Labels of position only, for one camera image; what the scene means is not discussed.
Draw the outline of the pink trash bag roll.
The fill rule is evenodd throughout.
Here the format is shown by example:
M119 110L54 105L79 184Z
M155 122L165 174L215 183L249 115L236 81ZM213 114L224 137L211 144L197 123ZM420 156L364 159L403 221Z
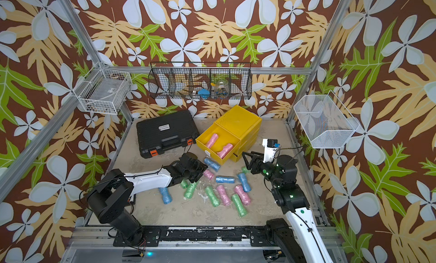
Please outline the pink trash bag roll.
M210 181L214 181L215 180L215 174L214 173L212 173L210 170L205 170L204 172L203 172L203 176L205 177L205 178L207 178L208 180L210 180Z
M250 199L248 194L244 191L241 185L236 185L234 191L240 197L243 205L247 206L251 204L252 200Z
M218 191L218 194L220 196L220 199L224 206L229 206L231 204L231 200L226 192L226 189L223 185L218 185L216 187L216 190Z
M213 133L211 138L209 139L209 141L206 144L207 148L212 148L213 145L216 143L216 141L219 139L219 135L217 133Z
M228 143L223 147L223 149L220 152L217 153L217 155L221 159L224 159L232 149L233 149L233 144Z

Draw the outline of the yellow top drawer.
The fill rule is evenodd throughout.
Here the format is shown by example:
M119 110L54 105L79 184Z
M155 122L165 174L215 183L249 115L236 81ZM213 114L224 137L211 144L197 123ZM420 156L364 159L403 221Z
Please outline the yellow top drawer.
M211 147L208 147L207 143L211 140L214 134L217 134L218 138ZM215 123L213 123L212 126L210 126L196 138L198 147L206 154L207 157L212 158L220 165L223 165L236 152L240 142L241 140L238 137ZM218 153L221 152L228 144L231 144L232 148L223 158L221 158Z

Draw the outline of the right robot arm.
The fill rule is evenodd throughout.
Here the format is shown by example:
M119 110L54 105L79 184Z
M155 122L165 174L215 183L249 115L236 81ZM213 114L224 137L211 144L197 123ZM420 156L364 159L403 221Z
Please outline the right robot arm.
M286 219L266 222L266 238L278 246L291 263L331 263L319 234L309 201L296 183L297 160L280 155L268 161L258 152L243 152L246 168L271 183L271 193Z

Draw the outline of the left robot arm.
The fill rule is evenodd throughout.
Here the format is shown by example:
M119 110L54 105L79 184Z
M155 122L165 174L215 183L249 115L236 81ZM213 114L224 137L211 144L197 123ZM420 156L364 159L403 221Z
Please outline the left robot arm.
M85 196L89 208L102 224L118 231L127 246L138 247L146 241L143 226L126 210L137 193L158 188L169 188L188 180L198 182L208 168L196 155L184 153L178 160L155 171L123 173L109 171Z

